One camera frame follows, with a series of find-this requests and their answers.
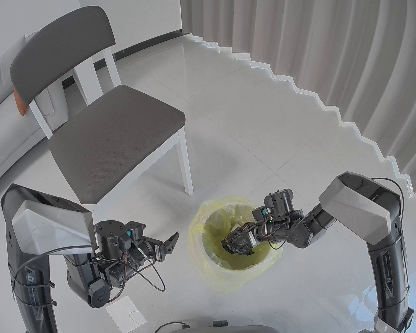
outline white chair frame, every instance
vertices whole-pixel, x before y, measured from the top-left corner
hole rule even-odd
[[[104,49],[102,52],[104,53],[104,58],[107,64],[108,71],[110,73],[111,81],[113,82],[113,85],[116,87],[121,84],[121,80],[116,68],[116,64],[114,62],[113,55],[109,47]],[[99,85],[97,75],[94,74],[92,79],[94,81],[93,84],[97,84],[99,89],[94,89],[92,94],[86,94],[84,92],[84,89],[82,88],[81,84],[82,77],[91,81],[91,76],[88,75],[88,78],[87,75],[85,75],[85,70],[88,70],[87,62],[92,63],[91,58],[77,65],[73,69],[73,73],[75,82],[77,83],[77,86],[81,91],[85,103],[88,105],[91,104],[98,97],[100,97],[102,95],[102,91]],[[42,128],[43,132],[46,134],[46,137],[50,139],[53,135],[52,129],[46,121],[42,112],[39,110],[39,107],[37,106],[35,100],[33,100],[29,104],[29,106],[37,122]],[[112,190],[110,190],[103,198],[101,198],[101,200],[98,202],[98,204],[101,207],[97,207],[97,213],[101,214],[100,211],[102,211],[103,207],[110,205],[114,197],[117,196],[118,193],[121,193],[127,187],[129,187],[132,182],[134,182],[143,172],[145,172],[153,163],[155,163],[159,158],[161,158],[168,150],[173,148],[173,146],[176,146],[178,151],[179,164],[181,166],[182,180],[185,186],[185,192],[187,194],[192,194],[193,187],[191,179],[191,169],[189,167],[188,150],[186,148],[185,128],[182,127],[179,131],[177,131],[174,135],[167,139],[158,149],[156,149],[153,153],[148,155],[141,163],[139,163],[132,171],[130,171]]]

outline black baseboard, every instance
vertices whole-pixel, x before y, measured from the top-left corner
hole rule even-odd
[[[118,51],[118,52],[114,53],[113,54],[114,61],[123,59],[124,57],[127,57],[128,55],[132,55],[133,53],[144,50],[144,49],[146,49],[148,47],[151,47],[153,45],[156,45],[156,44],[159,44],[159,43],[162,43],[162,42],[165,42],[167,40],[174,39],[176,37],[183,36],[183,35],[186,35],[186,34],[184,34],[182,32],[182,29],[180,29],[180,30],[168,32],[167,34],[164,34],[164,35],[160,35],[160,36],[151,38],[149,40],[145,40],[144,42],[135,44],[135,45],[130,46],[130,47],[124,49],[124,50],[121,50],[121,51]],[[103,68],[103,67],[106,67],[106,66],[107,65],[105,63],[104,58],[100,59],[100,60],[98,60],[94,63],[94,68],[95,68],[96,71]],[[64,87],[64,89],[66,89],[67,87],[69,87],[70,85],[72,85],[74,83],[75,83],[74,77],[70,76],[69,78],[62,81],[62,86]]]

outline bin liner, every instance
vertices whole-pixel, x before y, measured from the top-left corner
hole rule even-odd
[[[254,221],[257,205],[239,196],[207,200],[199,208],[189,227],[188,251],[204,281],[215,291],[233,291],[264,273],[281,256],[268,242],[253,249],[254,254],[240,256],[227,252],[221,241],[236,224]]]

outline tiled floor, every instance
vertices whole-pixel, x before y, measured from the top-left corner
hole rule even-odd
[[[125,295],[147,320],[134,332],[151,333],[173,320],[186,321],[191,327],[208,326],[212,320],[228,320],[234,326],[261,324],[280,333],[372,329],[377,305],[367,249],[364,241],[339,223],[305,250],[285,245],[282,257],[268,271],[228,294],[205,285],[189,259],[186,243],[189,224],[206,199],[240,195],[260,205],[269,192],[289,187],[295,207],[306,213],[338,174],[348,170],[369,177],[394,177],[391,162],[380,163],[374,148],[360,141],[351,127],[340,127],[335,113],[322,111],[315,98],[295,93],[288,82],[273,81],[266,70],[251,68],[248,60],[235,60],[230,50],[219,52],[191,36],[126,57],[117,67],[124,84],[186,114],[194,187],[191,196],[184,193],[173,149],[112,206],[105,207],[106,218],[145,221],[150,237],[164,240],[175,231],[181,235],[173,255],[158,265],[165,293],[138,277],[126,286]],[[99,70],[98,76],[103,91],[108,91],[107,69]],[[85,104],[75,85],[65,93],[73,115]],[[0,195],[12,182],[77,201],[46,141],[0,178]],[[403,179],[398,182],[406,189]],[[404,218],[412,307],[416,306],[415,213],[413,197],[406,201]],[[5,254],[2,232],[0,244]],[[6,256],[0,258],[0,267],[1,331],[23,332],[9,290]],[[62,257],[51,257],[51,271],[62,333],[119,332],[104,308],[89,308],[69,289]],[[147,274],[155,279],[151,271]]]

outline paper sheet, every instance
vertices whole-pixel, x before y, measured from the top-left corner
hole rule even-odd
[[[146,323],[128,296],[105,308],[122,333],[128,333]]]

